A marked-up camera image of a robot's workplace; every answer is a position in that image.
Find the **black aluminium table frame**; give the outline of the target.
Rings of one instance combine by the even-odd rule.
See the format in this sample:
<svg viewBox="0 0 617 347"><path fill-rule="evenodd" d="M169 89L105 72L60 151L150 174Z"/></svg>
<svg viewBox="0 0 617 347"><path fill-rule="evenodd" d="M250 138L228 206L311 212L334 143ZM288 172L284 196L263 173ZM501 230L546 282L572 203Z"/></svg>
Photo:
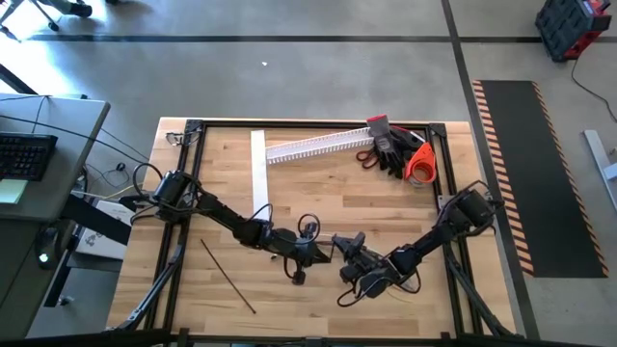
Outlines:
<svg viewBox="0 0 617 347"><path fill-rule="evenodd" d="M264 130L266 146L303 140L364 126L363 120L335 122L309 120L206 120L200 181L230 208L246 217L254 213L251 133ZM353 237L366 233L366 244L379 253L413 243L427 233L437 216L437 197L454 195L482 177L469 124L443 123L445 140L432 138L440 170L437 186L414 186L387 177L378 168L365 170L355 150L345 150L268 167L268 200L273 204L277 227L296 231L305 213L322 224L319 240L339 234ZM422 279L417 294L388 289L376 299L364 299L352 307L336 305L349 288L339 278L340 252L333 262L308 268L306 283L291 283L280 259L240 246L223 227L202 216L190 222L188 246L175 292L173 323L165 321L170 284L163 290L153 321L154 328L176 334L189 329L187 337L224 342L287 344L359 342L438 342L463 333L475 333L469 299L461 285L454 286L446 272L443 250L428 254L418 266ZM155 219L134 225L107 327L116 327L144 298L154 281L164 224ZM253 314L235 293L202 246L201 240L254 307ZM508 297L498 236L492 230L467 240L467 254L474 284L500 323L516 331Z"/></svg>

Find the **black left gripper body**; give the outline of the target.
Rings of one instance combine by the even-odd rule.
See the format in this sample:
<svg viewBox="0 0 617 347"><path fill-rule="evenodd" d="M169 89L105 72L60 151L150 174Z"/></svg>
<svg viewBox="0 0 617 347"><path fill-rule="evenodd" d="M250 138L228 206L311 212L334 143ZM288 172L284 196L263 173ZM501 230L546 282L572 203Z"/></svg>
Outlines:
<svg viewBox="0 0 617 347"><path fill-rule="evenodd" d="M320 250L314 237L301 237L295 240L282 239L285 243L283 264L289 260L296 262L298 267L310 267L319 260Z"/></svg>

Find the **black and red toolbox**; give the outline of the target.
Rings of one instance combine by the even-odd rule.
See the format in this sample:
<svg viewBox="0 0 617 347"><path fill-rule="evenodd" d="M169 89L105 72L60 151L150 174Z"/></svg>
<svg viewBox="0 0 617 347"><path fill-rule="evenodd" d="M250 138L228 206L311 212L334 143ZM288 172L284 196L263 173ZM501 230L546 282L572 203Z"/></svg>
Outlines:
<svg viewBox="0 0 617 347"><path fill-rule="evenodd" d="M534 24L551 59L577 60L610 27L610 5L611 0L546 0Z"/></svg>

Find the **white slotted cable duct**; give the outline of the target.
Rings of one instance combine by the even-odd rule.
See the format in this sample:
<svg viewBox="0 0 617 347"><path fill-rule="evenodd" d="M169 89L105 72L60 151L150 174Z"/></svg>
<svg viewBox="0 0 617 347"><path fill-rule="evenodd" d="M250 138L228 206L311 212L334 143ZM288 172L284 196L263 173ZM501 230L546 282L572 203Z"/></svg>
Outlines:
<svg viewBox="0 0 617 347"><path fill-rule="evenodd" d="M373 141L374 138L369 134L367 127L353 129L267 147L266 162L268 165L273 165L356 147L372 146Z"/></svg>

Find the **black keyboard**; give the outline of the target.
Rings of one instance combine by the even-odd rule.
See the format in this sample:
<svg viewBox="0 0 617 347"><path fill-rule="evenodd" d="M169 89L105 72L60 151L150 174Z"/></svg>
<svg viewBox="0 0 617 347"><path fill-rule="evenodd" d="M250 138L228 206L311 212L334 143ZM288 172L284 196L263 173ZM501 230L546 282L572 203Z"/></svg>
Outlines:
<svg viewBox="0 0 617 347"><path fill-rule="evenodd" d="M0 179L41 181L57 140L54 135L0 132Z"/></svg>

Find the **orange tape dispenser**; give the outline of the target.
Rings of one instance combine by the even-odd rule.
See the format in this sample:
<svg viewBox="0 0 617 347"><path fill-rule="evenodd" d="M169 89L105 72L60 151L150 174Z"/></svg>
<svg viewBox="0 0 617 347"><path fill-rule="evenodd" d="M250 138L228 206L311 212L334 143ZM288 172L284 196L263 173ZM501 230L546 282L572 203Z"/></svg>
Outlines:
<svg viewBox="0 0 617 347"><path fill-rule="evenodd" d="M436 177L435 153L430 144L424 143L407 163L404 178L414 185L424 185L433 183Z"/></svg>

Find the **green paper note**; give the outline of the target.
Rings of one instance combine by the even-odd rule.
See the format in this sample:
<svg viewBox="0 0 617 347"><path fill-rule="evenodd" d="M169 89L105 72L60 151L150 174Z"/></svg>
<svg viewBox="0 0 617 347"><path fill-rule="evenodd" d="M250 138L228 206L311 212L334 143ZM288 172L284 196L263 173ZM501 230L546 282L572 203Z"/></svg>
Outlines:
<svg viewBox="0 0 617 347"><path fill-rule="evenodd" d="M18 204L27 184L27 180L0 179L0 204Z"/></svg>

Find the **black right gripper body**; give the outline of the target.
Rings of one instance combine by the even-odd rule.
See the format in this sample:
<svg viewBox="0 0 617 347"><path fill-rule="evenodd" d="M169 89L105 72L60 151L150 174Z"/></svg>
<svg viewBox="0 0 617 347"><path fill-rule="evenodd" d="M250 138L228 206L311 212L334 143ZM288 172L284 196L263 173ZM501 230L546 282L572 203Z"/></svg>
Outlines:
<svg viewBox="0 0 617 347"><path fill-rule="evenodd" d="M400 282L400 273L391 256L363 255L358 260L361 275L356 281L357 297L378 297L388 287Z"/></svg>

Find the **black and grey work gloves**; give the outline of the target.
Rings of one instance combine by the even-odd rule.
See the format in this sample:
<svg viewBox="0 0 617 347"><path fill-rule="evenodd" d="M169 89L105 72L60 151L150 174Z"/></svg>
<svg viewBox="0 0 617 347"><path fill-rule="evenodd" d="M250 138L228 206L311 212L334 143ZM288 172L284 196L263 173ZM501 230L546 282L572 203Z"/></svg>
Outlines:
<svg viewBox="0 0 617 347"><path fill-rule="evenodd" d="M421 143L414 141L409 134L410 130L390 125L386 115L369 118L366 124L374 138L380 169L402 179L406 162L420 148Z"/></svg>

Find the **white cardboard box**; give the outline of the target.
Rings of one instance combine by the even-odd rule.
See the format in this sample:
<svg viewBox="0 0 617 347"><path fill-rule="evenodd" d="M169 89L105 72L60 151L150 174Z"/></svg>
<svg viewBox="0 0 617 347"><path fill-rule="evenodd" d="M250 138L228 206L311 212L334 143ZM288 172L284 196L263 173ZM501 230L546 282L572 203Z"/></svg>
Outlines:
<svg viewBox="0 0 617 347"><path fill-rule="evenodd" d="M126 208L119 203L106 200L98 200L96 202L96 208L131 227L130 219L135 215L135 213L129 208ZM86 228L81 233L81 238L76 246L76 251L80 254L96 255L116 260L123 260L126 252L126 246L109 239L98 232Z"/></svg>

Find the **white flat duct cover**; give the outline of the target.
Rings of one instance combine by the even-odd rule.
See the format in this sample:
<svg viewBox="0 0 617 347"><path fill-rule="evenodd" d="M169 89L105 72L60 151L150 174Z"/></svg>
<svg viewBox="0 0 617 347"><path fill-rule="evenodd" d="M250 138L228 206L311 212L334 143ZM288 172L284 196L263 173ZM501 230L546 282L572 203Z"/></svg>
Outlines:
<svg viewBox="0 0 617 347"><path fill-rule="evenodd" d="M267 220L270 216L270 207L268 206L266 145L263 130L251 132L251 165L254 214L258 219Z"/></svg>

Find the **black striped floor mat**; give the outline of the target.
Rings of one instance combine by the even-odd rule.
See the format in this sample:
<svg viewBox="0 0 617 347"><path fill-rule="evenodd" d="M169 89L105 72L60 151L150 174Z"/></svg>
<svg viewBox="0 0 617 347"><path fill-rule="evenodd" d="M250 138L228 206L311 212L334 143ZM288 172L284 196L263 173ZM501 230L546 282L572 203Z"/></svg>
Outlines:
<svg viewBox="0 0 617 347"><path fill-rule="evenodd" d="M522 271L535 278L607 278L600 243L538 85L471 85Z"/></svg>

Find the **white desk leg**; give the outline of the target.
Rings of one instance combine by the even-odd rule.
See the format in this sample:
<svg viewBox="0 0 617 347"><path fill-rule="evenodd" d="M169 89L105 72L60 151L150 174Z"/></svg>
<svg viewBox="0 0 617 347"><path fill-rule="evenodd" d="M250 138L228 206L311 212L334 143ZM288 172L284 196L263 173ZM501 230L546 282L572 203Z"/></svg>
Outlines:
<svg viewBox="0 0 617 347"><path fill-rule="evenodd" d="M617 161L610 161L608 152L596 130L584 130L582 134L591 150L613 208L617 212Z"/></svg>

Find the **black computer mouse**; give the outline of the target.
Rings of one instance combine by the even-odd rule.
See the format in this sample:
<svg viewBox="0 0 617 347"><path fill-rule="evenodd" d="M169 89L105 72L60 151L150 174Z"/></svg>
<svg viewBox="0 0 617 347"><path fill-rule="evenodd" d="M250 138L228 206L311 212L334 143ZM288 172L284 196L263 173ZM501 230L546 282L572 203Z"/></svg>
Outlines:
<svg viewBox="0 0 617 347"><path fill-rule="evenodd" d="M35 238L35 253L42 270L53 270L62 257L64 233L58 227L41 229Z"/></svg>

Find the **grey desk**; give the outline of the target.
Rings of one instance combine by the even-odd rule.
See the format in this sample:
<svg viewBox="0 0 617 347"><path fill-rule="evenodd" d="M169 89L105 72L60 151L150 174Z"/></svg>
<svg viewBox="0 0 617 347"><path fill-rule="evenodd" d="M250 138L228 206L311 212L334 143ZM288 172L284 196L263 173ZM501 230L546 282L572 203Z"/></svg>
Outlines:
<svg viewBox="0 0 617 347"><path fill-rule="evenodd" d="M23 338L53 273L36 260L35 238L55 222L110 110L106 101L0 93L0 130L58 138L43 179L17 204L0 204L0 340Z"/></svg>

